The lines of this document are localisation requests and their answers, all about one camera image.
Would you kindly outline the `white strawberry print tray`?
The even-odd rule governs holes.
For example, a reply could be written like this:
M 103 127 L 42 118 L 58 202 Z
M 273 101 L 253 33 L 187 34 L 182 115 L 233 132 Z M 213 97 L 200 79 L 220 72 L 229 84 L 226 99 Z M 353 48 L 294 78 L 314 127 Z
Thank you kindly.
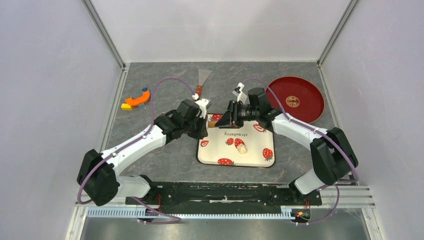
M 269 168 L 275 163 L 273 133 L 256 121 L 245 121 L 241 128 L 208 128 L 207 133 L 197 145 L 196 158 L 201 164 Z M 238 153 L 240 144 L 247 147 L 246 154 Z

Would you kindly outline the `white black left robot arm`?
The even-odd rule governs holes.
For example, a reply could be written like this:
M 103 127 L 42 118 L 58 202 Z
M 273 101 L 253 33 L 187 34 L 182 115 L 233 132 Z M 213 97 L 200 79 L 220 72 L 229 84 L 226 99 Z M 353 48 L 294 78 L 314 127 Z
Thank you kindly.
M 153 203 L 157 191 L 148 177 L 121 176 L 121 173 L 144 155 L 183 135 L 196 140 L 206 137 L 210 105 L 206 98 L 185 99 L 177 109 L 159 115 L 146 129 L 121 144 L 102 152 L 95 149 L 86 152 L 77 176 L 78 203 L 103 206 L 114 198 L 127 197 Z

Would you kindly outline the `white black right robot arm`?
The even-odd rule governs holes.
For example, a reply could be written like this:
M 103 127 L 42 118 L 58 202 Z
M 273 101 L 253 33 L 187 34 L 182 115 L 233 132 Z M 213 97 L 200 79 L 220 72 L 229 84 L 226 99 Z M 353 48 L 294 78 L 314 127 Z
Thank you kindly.
M 288 137 L 310 151 L 312 169 L 289 184 L 289 199 L 302 204 L 309 193 L 322 190 L 340 181 L 347 182 L 348 173 L 354 175 L 349 182 L 359 180 L 358 159 L 343 130 L 315 127 L 286 113 L 283 107 L 273 108 L 267 91 L 261 87 L 247 93 L 248 104 L 231 100 L 224 115 L 215 126 L 221 129 L 238 129 L 247 121 L 274 134 Z

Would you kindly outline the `wooden dough roller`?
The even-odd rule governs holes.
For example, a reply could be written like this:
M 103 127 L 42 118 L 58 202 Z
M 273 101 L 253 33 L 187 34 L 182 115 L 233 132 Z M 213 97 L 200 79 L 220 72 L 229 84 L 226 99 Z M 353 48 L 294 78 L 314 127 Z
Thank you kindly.
M 229 124 L 226 121 L 209 121 L 208 122 L 208 127 L 209 128 L 220 128 L 220 129 L 225 129 L 225 128 L 229 128 L 231 126 L 231 124 Z

